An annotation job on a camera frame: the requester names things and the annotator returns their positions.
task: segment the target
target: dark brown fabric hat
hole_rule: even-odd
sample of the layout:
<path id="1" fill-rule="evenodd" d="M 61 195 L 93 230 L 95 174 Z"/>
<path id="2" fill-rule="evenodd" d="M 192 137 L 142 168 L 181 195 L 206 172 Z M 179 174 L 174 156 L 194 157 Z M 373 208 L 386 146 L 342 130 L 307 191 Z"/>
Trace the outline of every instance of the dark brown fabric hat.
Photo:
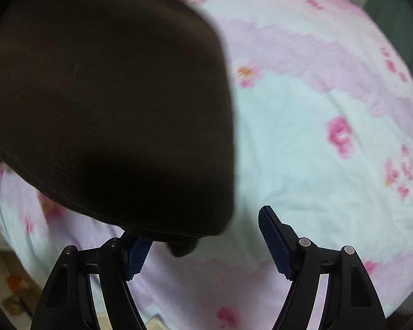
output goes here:
<path id="1" fill-rule="evenodd" d="M 0 158 L 137 235 L 220 233 L 234 174 L 218 37 L 179 0 L 13 0 L 0 18 Z"/>

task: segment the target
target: silver rivet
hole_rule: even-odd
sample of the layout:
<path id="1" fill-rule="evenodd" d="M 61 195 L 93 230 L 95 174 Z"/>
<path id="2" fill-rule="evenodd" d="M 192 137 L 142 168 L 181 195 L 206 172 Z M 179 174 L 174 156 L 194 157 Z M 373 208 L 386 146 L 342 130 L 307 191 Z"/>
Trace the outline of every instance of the silver rivet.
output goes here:
<path id="1" fill-rule="evenodd" d="M 345 246 L 345 247 L 344 247 L 344 251 L 345 251 L 347 254 L 353 254 L 353 253 L 355 253 L 355 249 L 354 249 L 353 247 L 351 247 L 351 246 Z"/>
<path id="2" fill-rule="evenodd" d="M 300 238 L 298 243 L 301 244 L 303 247 L 309 247 L 311 245 L 311 242 L 307 238 Z"/>
<path id="3" fill-rule="evenodd" d="M 75 246 L 67 246 L 66 248 L 63 249 L 63 252 L 65 254 L 70 254 L 70 253 L 73 253 L 75 249 L 76 249 Z"/>
<path id="4" fill-rule="evenodd" d="M 118 245 L 118 242 L 119 242 L 119 238 L 112 238 L 111 240 L 109 240 L 109 246 L 110 247 L 114 247 L 114 246 L 117 246 Z"/>

